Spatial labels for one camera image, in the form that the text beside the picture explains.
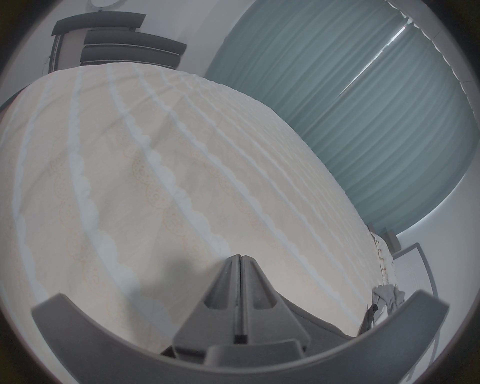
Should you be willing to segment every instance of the wall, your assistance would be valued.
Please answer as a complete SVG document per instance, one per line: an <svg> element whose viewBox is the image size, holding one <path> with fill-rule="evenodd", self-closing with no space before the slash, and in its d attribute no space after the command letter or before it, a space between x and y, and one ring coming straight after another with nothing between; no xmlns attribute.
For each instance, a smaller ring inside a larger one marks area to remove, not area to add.
<svg viewBox="0 0 480 384"><path fill-rule="evenodd" d="M398 239L402 248L420 243L438 295L450 304L440 331L438 356L462 324L480 289L480 145L455 189Z"/></svg>
<svg viewBox="0 0 480 384"><path fill-rule="evenodd" d="M187 44L180 71L203 76L223 40L254 0L126 0L115 11L145 13L140 32ZM55 23L85 13L87 0L62 0L23 39L0 76L0 105L48 73Z"/></svg>

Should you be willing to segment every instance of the mattress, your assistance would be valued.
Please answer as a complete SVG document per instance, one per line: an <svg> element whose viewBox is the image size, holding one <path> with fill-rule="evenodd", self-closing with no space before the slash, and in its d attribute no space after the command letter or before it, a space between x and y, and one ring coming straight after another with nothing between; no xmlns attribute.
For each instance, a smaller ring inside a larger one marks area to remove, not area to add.
<svg viewBox="0 0 480 384"><path fill-rule="evenodd" d="M17 96L0 137L1 303L63 382L30 314L58 292L160 352L233 254L351 336L382 283L375 243L325 166L226 86L135 63L57 71Z"/></svg>

